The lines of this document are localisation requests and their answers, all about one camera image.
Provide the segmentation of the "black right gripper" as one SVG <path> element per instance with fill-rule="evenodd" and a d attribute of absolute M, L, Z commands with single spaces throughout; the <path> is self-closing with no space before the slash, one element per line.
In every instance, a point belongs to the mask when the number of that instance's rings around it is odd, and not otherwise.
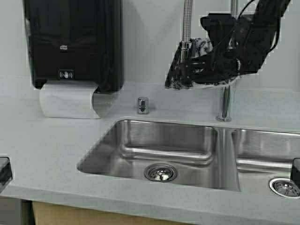
<path fill-rule="evenodd" d="M 200 19 L 213 44 L 211 53 L 185 63 L 188 76 L 197 84 L 228 82 L 238 75 L 257 73 L 278 42 L 276 16 L 210 13 Z"/>

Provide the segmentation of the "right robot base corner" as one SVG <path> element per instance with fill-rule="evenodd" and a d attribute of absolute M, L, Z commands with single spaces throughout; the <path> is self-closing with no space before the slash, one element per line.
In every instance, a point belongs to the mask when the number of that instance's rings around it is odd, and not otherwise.
<path fill-rule="evenodd" d="M 299 158 L 295 158 L 292 162 L 290 179 L 297 187 L 300 187 L 300 159 Z"/>

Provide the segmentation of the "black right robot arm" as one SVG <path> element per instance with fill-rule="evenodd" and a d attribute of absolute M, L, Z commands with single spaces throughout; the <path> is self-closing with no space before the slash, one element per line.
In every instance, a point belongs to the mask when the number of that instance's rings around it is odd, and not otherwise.
<path fill-rule="evenodd" d="M 210 13 L 201 18 L 213 48 L 184 64 L 187 81 L 220 83 L 239 75 L 256 74 L 278 44 L 281 19 L 290 1 L 260 0 L 254 13 L 237 18 Z"/>

